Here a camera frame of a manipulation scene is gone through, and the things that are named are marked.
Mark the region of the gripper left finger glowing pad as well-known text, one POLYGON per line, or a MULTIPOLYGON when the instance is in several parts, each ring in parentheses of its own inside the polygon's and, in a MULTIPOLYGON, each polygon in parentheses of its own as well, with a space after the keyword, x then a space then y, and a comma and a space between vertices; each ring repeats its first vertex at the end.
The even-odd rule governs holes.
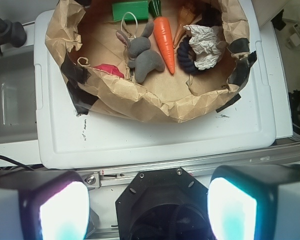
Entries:
POLYGON ((0 240, 83 240, 89 216, 77 172, 0 171, 0 240))

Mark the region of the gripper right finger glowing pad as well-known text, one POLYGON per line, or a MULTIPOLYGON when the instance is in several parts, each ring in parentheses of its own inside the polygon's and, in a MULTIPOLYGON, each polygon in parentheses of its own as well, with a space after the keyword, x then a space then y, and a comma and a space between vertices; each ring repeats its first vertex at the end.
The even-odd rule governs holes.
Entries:
POLYGON ((300 240, 300 164, 217 167, 207 212, 218 240, 300 240))

